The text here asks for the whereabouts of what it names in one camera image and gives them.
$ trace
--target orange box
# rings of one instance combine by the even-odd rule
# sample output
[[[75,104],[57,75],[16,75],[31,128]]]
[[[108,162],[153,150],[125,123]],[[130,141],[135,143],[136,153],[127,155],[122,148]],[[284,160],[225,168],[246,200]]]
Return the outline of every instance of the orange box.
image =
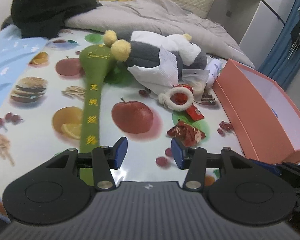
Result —
[[[230,59],[212,88],[246,158],[300,162],[300,111],[275,81]]]

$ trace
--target blue bedsheet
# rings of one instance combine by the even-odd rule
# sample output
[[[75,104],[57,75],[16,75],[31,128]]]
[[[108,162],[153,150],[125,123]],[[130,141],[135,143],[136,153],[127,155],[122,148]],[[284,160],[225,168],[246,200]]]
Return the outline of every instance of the blue bedsheet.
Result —
[[[22,39],[15,25],[0,32],[0,106],[30,60],[46,43],[45,38]]]

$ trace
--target red candy wrapper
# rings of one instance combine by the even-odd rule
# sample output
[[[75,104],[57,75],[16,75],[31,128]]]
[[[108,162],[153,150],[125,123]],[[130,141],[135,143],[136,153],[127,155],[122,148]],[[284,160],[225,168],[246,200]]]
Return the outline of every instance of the red candy wrapper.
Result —
[[[185,87],[188,88],[192,92],[192,87],[189,85],[177,85],[174,87]],[[188,98],[185,94],[182,93],[176,93],[171,97],[172,102],[174,102],[177,105],[183,105],[187,102]],[[199,109],[195,105],[191,105],[187,110],[187,114],[192,118],[193,121],[199,121],[201,119],[204,119],[203,114],[199,111]]]
[[[179,138],[186,147],[195,146],[206,137],[204,132],[180,120],[167,134]]]

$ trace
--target yellow pom-pom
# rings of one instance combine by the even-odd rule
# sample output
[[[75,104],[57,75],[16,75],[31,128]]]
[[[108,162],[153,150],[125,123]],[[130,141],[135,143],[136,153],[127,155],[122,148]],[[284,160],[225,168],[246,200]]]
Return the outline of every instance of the yellow pom-pom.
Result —
[[[111,47],[111,45],[117,40],[117,34],[115,31],[108,30],[103,35],[103,42],[107,47]]]
[[[192,39],[192,37],[188,33],[183,34],[183,36],[187,39],[187,41],[191,41]]]
[[[111,53],[118,61],[126,61],[131,52],[131,44],[125,40],[118,40],[111,46]]]

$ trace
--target blue curtain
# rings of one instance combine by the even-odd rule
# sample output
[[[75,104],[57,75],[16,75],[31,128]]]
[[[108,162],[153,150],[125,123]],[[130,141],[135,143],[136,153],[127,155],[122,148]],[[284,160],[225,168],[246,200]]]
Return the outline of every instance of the blue curtain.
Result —
[[[258,69],[259,72],[275,80],[284,90],[300,68],[300,47],[288,59],[291,52],[291,31],[300,20],[298,9],[300,0],[295,0],[290,15],[269,55]]]

